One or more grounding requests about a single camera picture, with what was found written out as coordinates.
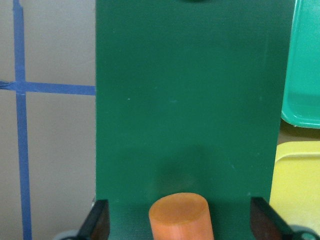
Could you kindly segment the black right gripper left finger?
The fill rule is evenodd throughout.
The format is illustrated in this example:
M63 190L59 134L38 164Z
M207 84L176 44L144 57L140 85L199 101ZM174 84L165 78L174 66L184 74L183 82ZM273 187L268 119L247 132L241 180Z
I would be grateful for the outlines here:
M108 200L97 200L77 233L78 240L107 240L110 235Z

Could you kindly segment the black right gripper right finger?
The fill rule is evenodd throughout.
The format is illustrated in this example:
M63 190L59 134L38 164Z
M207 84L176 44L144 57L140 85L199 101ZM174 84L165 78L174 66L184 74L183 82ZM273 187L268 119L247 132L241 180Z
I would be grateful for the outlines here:
M256 240L293 239L293 230L262 197L250 200L250 229Z

